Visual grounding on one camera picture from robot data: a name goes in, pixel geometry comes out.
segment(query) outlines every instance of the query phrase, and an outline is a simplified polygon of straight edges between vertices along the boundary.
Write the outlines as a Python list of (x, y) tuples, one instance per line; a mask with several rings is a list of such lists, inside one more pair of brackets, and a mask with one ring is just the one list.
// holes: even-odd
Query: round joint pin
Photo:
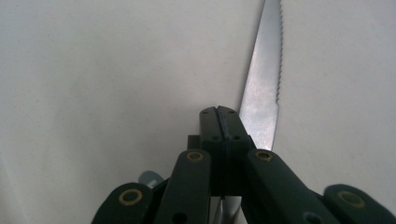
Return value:
[(274, 156), (267, 151), (257, 151), (255, 153), (257, 159), (261, 160), (261, 161), (270, 161)]
[(204, 155), (201, 152), (189, 152), (187, 154), (187, 159), (189, 159), (189, 161), (198, 162), (204, 159)]
[(340, 198), (344, 203), (347, 203), (356, 208), (363, 208), (365, 205), (364, 200), (357, 194), (352, 192), (342, 190), (337, 193), (338, 198)]
[(132, 206), (140, 202), (143, 193), (139, 189), (127, 189), (120, 194), (119, 201), (124, 206)]

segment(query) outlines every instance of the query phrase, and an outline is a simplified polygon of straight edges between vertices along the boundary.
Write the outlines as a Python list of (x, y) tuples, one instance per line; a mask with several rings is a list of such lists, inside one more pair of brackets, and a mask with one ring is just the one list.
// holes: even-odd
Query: knife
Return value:
[[(273, 149), (281, 58), (280, 0), (265, 0), (239, 112), (239, 117), (257, 148)], [(235, 223), (240, 204), (241, 197), (220, 200), (214, 223)]]

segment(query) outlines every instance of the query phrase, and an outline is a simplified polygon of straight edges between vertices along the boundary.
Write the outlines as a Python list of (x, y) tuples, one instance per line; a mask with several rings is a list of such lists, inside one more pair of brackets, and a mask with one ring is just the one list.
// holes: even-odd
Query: knife blade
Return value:
[(280, 0), (266, 0), (239, 112), (257, 148), (273, 148), (281, 57)]

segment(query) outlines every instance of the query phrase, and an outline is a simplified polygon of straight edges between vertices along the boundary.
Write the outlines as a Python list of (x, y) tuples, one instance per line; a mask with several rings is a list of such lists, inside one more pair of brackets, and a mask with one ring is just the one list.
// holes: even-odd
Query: steel blade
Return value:
[(281, 53), (280, 0), (266, 0), (239, 113), (257, 148), (273, 147)]

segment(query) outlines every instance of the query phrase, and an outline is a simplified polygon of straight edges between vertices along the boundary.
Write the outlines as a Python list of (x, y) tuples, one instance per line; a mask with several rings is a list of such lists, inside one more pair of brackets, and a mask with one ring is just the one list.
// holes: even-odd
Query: metal rivet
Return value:
[[(133, 200), (126, 200), (125, 197), (130, 194), (134, 194), (136, 198)], [(143, 193), (139, 189), (127, 189), (122, 194), (120, 194), (119, 201), (125, 206), (132, 206), (134, 204), (139, 203), (140, 200), (142, 200), (142, 198), (143, 198)]]
[(255, 155), (261, 161), (270, 161), (274, 157), (271, 153), (266, 151), (258, 151)]
[(342, 190), (337, 193), (338, 198), (340, 198), (344, 203), (347, 203), (353, 207), (363, 208), (365, 205), (364, 200), (357, 194), (352, 192)]
[(187, 159), (189, 159), (189, 161), (201, 161), (204, 159), (204, 155), (201, 152), (189, 152), (187, 154)]

